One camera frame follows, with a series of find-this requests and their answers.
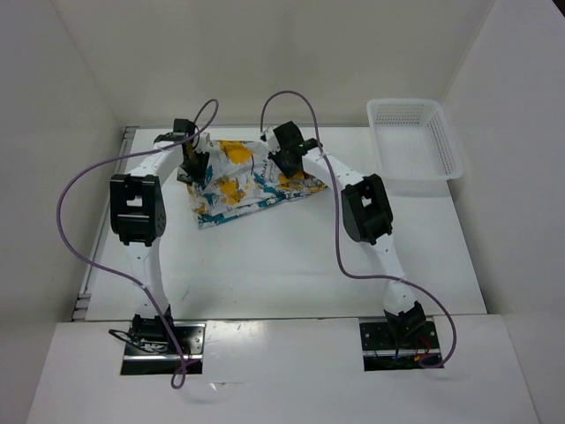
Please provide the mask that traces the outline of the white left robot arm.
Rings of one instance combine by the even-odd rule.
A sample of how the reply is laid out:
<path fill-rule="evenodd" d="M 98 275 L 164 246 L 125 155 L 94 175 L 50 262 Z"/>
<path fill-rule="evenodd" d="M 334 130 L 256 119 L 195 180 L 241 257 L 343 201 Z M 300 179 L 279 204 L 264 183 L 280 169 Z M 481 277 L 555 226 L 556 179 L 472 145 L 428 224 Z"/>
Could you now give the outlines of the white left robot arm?
<path fill-rule="evenodd" d="M 160 242 L 167 226 L 162 184 L 177 170 L 189 185 L 205 181 L 209 154 L 197 149 L 197 131 L 192 121 L 175 119 L 172 131 L 154 140 L 153 154 L 109 182 L 111 230 L 125 246 L 134 284 L 142 290 L 126 340 L 144 352 L 175 349 L 177 333 L 160 264 Z"/>

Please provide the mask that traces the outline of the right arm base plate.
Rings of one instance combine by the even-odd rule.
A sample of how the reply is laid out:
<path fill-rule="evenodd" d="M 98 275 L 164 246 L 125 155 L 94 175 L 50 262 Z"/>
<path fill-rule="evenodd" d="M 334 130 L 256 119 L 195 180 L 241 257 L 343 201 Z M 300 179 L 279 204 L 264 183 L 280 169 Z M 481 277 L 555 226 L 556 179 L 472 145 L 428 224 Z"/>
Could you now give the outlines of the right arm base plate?
<path fill-rule="evenodd" d="M 424 328 L 411 340 L 396 342 L 384 318 L 361 320 L 359 333 L 366 372 L 414 370 L 442 361 L 435 324 L 427 319 Z"/>

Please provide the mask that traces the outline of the white plastic basket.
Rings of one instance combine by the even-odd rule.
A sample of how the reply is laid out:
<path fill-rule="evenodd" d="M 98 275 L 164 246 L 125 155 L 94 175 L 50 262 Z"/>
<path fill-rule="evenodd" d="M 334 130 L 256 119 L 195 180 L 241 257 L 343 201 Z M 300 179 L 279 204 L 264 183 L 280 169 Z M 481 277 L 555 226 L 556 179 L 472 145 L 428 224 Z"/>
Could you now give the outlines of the white plastic basket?
<path fill-rule="evenodd" d="M 447 182 L 463 176 L 456 141 L 435 100 L 373 99 L 366 113 L 385 179 Z"/>

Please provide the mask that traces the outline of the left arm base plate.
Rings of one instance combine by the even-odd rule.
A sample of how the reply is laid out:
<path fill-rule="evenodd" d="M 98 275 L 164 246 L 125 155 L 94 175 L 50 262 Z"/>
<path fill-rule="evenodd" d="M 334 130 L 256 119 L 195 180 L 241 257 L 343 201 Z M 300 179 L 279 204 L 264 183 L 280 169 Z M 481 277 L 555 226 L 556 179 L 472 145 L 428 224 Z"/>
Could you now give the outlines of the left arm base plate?
<path fill-rule="evenodd" d="M 173 375 L 181 368 L 179 351 L 184 356 L 185 372 L 188 375 L 201 375 L 206 324 L 176 322 L 173 332 L 180 350 L 166 333 L 135 333 L 132 325 L 127 331 L 111 329 L 110 335 L 124 343 L 120 375 Z"/>

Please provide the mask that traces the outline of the colourful patterned shorts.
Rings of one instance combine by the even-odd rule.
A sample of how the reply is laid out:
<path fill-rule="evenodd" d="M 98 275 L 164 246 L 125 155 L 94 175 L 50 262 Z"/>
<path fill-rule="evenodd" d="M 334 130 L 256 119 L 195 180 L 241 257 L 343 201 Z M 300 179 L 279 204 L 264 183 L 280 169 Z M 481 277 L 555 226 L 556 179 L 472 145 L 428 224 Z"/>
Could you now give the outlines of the colourful patterned shorts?
<path fill-rule="evenodd" d="M 206 183 L 187 185 L 199 229 L 215 227 L 286 201 L 326 189 L 317 178 L 299 172 L 286 178 L 258 140 L 210 140 Z"/>

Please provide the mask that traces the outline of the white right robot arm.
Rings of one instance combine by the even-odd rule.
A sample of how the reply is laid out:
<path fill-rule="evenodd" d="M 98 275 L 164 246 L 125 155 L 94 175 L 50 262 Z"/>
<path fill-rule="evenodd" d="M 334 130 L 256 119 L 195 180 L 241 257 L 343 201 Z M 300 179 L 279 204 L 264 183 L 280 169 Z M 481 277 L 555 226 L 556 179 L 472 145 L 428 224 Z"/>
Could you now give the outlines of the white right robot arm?
<path fill-rule="evenodd" d="M 315 138 L 305 139 L 298 126 L 287 122 L 261 133 L 268 157 L 287 177 L 299 172 L 331 187 L 341 212 L 338 226 L 349 238 L 368 246 L 385 273 L 383 311 L 389 341 L 396 349 L 418 337 L 426 316 L 416 295 L 404 280 L 393 238 L 393 213 L 382 179 L 363 175 L 319 148 Z"/>

